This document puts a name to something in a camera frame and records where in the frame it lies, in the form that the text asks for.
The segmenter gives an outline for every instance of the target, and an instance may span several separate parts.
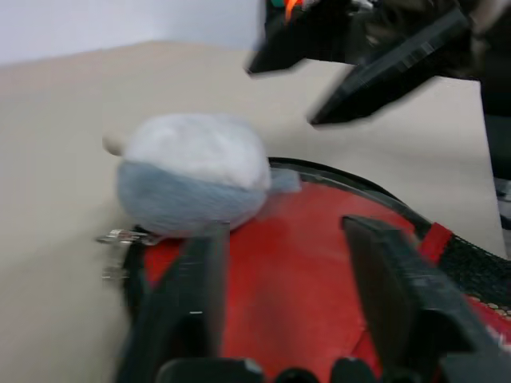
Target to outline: black net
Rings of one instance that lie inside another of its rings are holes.
[[[447,243],[439,268],[467,295],[511,318],[511,262],[457,237]]]

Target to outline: metal clasp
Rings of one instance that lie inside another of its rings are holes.
[[[112,282],[114,285],[119,286],[125,278],[128,278],[128,275],[123,268],[125,248],[134,243],[141,243],[145,246],[154,246],[162,239],[163,237],[159,235],[124,229],[112,230],[107,235],[96,237],[96,242],[110,245],[112,247],[107,264],[103,268],[101,278],[104,281]]]

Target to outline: plush toy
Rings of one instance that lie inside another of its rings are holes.
[[[295,192],[299,177],[270,169],[261,139],[225,114],[152,118],[126,143],[105,149],[123,160],[117,170],[121,206],[145,230],[186,237],[211,221],[231,229],[258,213],[274,192]]]

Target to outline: stuffed animal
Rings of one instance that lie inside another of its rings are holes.
[[[187,237],[212,221],[237,228],[271,193],[300,189],[298,174],[270,169],[257,134],[225,114],[159,116],[126,144],[105,136],[103,145],[122,156],[121,206],[145,230],[165,237]]]

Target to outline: white wall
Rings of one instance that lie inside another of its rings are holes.
[[[251,48],[262,33],[264,0],[156,0],[164,39]]]
[[[0,65],[156,37],[155,0],[0,0]]]
[[[0,0],[0,65],[150,40],[251,48],[263,0]]]

